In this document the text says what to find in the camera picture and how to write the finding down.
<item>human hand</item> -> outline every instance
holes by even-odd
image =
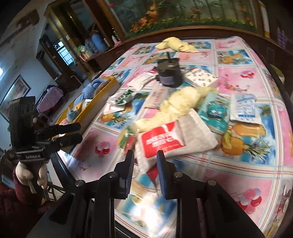
[[[23,184],[28,186],[28,180],[31,180],[34,176],[31,171],[26,168],[24,163],[18,162],[15,169],[16,176],[18,180]],[[47,188],[48,185],[48,177],[47,177],[47,165],[43,163],[39,170],[39,179],[38,185],[43,189]]]

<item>teal packet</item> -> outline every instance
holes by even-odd
[[[198,114],[211,131],[223,135],[230,118],[230,100],[209,92]]]

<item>framed picture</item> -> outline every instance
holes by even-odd
[[[4,99],[0,104],[1,115],[9,122],[9,103],[10,101],[24,97],[30,91],[29,85],[24,81],[24,79],[19,75],[14,81],[8,92],[6,93]]]

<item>blue towel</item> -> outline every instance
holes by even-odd
[[[79,104],[84,99],[93,99],[93,95],[97,87],[100,86],[101,83],[105,82],[106,80],[97,78],[94,79],[91,83],[89,83],[81,92],[81,94],[75,99],[73,107]]]

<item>crumpled yellow cloth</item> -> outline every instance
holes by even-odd
[[[164,39],[160,44],[156,45],[156,49],[163,50],[166,48],[171,48],[175,51],[188,52],[188,53],[198,53],[199,51],[187,42],[182,42],[176,37],[169,37]]]
[[[150,131],[160,125],[170,123],[187,115],[191,108],[199,108],[198,103],[203,102],[207,94],[212,91],[219,91],[206,87],[194,88],[184,87],[170,95],[167,100],[164,100],[160,105],[160,110],[152,118],[143,118],[134,122],[134,130],[138,133]]]

